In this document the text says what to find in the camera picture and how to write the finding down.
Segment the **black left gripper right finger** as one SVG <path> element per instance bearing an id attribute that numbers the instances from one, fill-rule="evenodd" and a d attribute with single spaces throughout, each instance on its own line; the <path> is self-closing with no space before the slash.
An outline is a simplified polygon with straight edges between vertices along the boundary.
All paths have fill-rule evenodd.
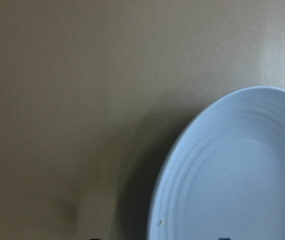
<path id="1" fill-rule="evenodd" d="M 218 240 L 231 240 L 229 237 L 220 237 Z"/>

